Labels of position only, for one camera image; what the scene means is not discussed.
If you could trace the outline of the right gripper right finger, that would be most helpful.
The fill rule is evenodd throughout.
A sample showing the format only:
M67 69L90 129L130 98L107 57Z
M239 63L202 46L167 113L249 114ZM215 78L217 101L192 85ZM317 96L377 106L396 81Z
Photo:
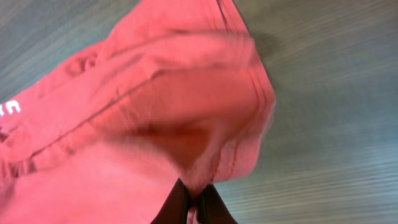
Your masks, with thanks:
M232 217L214 185L208 185L197 201L201 224L238 224Z

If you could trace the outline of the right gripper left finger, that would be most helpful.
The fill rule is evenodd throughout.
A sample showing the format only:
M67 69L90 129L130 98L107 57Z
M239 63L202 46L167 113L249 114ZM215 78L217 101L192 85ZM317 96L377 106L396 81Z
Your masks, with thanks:
M151 224L186 224L188 206L188 190L178 179Z

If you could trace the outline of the red soccer t-shirt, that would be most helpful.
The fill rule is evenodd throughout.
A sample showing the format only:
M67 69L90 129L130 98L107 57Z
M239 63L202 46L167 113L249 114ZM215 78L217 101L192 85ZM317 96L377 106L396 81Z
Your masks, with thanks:
M274 105L233 1L141 1L1 105L1 222L150 223L249 174Z

